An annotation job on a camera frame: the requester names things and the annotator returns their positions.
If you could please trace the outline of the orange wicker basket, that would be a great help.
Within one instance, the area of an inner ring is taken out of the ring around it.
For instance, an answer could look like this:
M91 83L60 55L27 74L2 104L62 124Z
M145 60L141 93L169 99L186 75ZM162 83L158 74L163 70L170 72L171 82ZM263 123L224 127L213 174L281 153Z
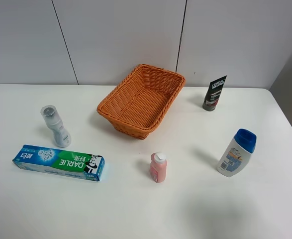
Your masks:
M117 131L145 139L159 126L185 82L178 73L139 64L99 103L97 112Z

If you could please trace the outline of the blue green toothpaste box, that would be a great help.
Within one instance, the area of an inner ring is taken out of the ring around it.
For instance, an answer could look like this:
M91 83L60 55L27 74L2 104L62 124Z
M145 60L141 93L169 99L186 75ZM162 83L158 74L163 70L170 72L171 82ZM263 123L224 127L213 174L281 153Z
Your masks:
M23 170L97 182L101 179L105 165L101 155L26 144L12 161Z

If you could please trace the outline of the pink bottle white cap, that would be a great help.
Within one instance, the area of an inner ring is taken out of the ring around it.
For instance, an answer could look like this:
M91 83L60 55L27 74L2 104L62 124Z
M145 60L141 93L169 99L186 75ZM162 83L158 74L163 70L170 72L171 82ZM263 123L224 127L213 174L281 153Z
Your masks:
M167 160L162 152L151 154L150 175L156 183L161 183L166 178Z

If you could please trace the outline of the black facial cleanser tube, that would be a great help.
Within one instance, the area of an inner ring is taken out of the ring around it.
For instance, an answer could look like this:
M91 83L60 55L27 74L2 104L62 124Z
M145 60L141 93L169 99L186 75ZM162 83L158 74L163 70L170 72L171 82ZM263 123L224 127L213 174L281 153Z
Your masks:
M227 76L223 76L219 79L216 79L210 82L208 91L205 95L202 107L206 111L213 111L216 108L216 105L219 101L225 80Z

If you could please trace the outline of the white roll-on bottle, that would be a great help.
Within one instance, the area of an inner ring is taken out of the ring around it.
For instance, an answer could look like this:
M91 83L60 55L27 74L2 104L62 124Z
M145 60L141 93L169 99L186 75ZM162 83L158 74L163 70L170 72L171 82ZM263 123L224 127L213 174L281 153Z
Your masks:
M47 105L41 109L41 115L47 127L53 132L58 147L66 148L71 144L71 136L64 127L63 121L55 106Z

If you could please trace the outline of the white shampoo bottle blue cap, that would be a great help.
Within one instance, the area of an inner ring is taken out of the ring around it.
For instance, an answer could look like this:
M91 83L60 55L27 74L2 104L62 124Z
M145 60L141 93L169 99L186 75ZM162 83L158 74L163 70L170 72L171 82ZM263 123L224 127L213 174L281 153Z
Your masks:
M239 173L250 161L257 136L246 129L239 129L217 164L217 171L226 177Z

